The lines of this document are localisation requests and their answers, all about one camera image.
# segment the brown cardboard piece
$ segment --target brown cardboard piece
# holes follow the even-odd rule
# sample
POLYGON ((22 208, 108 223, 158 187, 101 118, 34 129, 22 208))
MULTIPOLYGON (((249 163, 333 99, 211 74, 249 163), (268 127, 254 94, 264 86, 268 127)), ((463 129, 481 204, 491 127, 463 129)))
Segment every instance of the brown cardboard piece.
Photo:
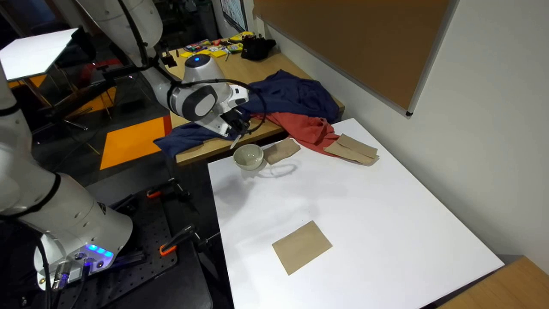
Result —
POLYGON ((268 148, 264 151, 264 158, 268 160, 268 163, 275 165, 276 161, 281 161, 285 158, 293 156, 299 149, 300 149, 300 146, 295 144, 295 141, 288 137, 288 139, 283 139, 281 142, 268 148))
POLYGON ((345 134, 340 136, 338 141, 324 148, 324 151, 367 166, 374 165, 379 160, 376 148, 359 142, 357 139, 352 139, 345 134))
POLYGON ((292 275, 326 252, 331 244, 324 237, 321 228, 314 221, 309 221, 307 225, 297 228, 293 233, 275 242, 273 247, 287 273, 292 275))

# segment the navy blue cloth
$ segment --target navy blue cloth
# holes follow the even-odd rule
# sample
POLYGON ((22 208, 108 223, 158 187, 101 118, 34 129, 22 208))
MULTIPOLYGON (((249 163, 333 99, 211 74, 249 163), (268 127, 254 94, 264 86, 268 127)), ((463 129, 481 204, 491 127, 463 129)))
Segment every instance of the navy blue cloth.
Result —
MULTIPOLYGON (((299 113, 309 117, 326 118, 330 124, 340 120, 338 105, 330 93, 311 79, 295 77, 285 70, 266 77, 261 82, 251 84, 254 91, 259 91, 268 113, 299 113)), ((263 103, 256 93, 251 93, 249 101, 240 106, 244 113, 263 113, 263 103)), ((155 142, 168 156, 175 156, 180 151, 199 146, 211 137, 221 137, 197 124, 185 124, 170 132, 163 139, 155 142)))
MULTIPOLYGON (((340 120, 338 105, 318 81, 300 79, 285 70, 278 70, 264 81, 254 82, 251 86, 264 98, 268 113, 299 113, 321 117, 330 124, 340 120)), ((242 106, 242 110, 251 113, 263 113, 259 96, 256 93, 251 93, 251 98, 242 106)))
POLYGON ((213 137, 221 136, 197 124, 184 124, 180 127, 175 127, 167 137, 156 139, 155 144, 172 158, 180 151, 199 146, 213 137))

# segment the black cable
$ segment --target black cable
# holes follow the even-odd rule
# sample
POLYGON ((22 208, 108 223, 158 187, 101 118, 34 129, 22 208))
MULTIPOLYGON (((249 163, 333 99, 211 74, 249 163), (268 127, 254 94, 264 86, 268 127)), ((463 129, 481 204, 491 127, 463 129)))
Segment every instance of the black cable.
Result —
POLYGON ((148 51, 144 50, 146 43, 143 41, 141 38, 141 33, 137 29, 137 24, 134 21, 134 17, 131 15, 129 9, 125 7, 124 0, 119 0, 120 7, 122 7, 122 12, 131 26, 131 31, 136 38, 136 43, 137 43, 137 48, 139 48, 139 55, 141 55, 141 62, 144 67, 149 67, 149 57, 148 57, 148 51))
POLYGON ((86 263, 81 271, 82 271, 81 285, 79 285, 79 292, 77 292, 77 295, 76 295, 76 299, 74 299, 74 302, 72 302, 72 305, 70 305, 72 309, 77 307, 77 304, 79 304, 79 300, 81 300, 81 297, 82 297, 82 293, 84 293, 86 278, 88 278, 88 273, 89 273, 89 264, 86 263))
POLYGON ((45 245, 41 244, 41 240, 38 239, 36 247, 40 251, 41 256, 41 264, 45 269, 45 276, 46 276, 46 297, 45 297, 45 307, 50 309, 52 307, 52 281, 50 281, 50 264, 48 264, 48 256, 45 251, 45 245))

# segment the red cloth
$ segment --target red cloth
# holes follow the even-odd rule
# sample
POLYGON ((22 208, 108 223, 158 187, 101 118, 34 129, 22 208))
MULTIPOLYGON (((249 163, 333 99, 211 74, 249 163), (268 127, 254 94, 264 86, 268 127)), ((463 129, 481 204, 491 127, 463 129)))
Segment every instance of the red cloth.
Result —
POLYGON ((331 142, 338 141, 330 122, 319 117, 307 117, 299 113, 269 113, 268 120, 283 127, 288 136, 309 149, 330 154, 324 151, 331 142))

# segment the small bowl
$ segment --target small bowl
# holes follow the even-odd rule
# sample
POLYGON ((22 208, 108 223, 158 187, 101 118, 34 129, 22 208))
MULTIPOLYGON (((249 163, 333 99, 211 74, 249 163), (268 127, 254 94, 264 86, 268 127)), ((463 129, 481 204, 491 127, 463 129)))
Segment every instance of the small bowl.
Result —
POLYGON ((244 172, 259 172, 266 165, 264 153, 257 144, 244 144, 237 148, 233 160, 244 172))

